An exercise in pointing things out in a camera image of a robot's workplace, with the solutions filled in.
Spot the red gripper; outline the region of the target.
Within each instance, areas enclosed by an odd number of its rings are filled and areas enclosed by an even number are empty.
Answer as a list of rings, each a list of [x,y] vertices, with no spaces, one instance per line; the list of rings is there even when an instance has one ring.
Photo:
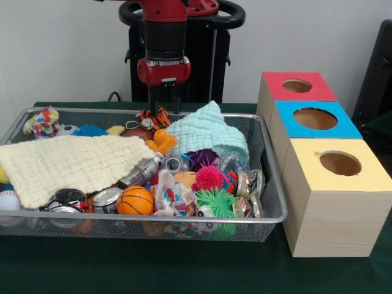
[[[178,114],[181,111],[181,99],[183,95],[183,85],[190,77],[190,61],[185,56],[176,61],[153,61],[143,58],[137,63],[138,77],[142,83],[148,87],[148,97],[152,115],[159,112],[159,91],[162,83],[174,82],[173,112]]]

